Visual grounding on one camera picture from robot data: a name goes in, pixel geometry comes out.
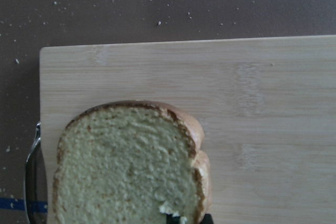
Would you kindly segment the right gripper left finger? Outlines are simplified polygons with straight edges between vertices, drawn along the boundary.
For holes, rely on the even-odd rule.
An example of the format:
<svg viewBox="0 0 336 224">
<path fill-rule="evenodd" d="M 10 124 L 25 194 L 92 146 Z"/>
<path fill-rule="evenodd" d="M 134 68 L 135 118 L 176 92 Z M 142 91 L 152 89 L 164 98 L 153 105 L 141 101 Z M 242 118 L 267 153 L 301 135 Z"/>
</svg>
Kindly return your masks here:
<svg viewBox="0 0 336 224">
<path fill-rule="evenodd" d="M 166 224 L 180 224 L 181 217 L 166 214 Z"/>
</svg>

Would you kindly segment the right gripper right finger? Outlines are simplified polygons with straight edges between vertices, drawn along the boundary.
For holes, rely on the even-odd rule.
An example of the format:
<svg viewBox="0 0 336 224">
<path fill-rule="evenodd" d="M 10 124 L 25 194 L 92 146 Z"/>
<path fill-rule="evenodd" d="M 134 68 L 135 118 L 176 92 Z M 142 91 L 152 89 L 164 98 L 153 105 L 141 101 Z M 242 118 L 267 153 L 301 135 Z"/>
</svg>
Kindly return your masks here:
<svg viewBox="0 0 336 224">
<path fill-rule="evenodd" d="M 211 214 L 205 214 L 200 224 L 213 224 L 213 218 Z"/>
</svg>

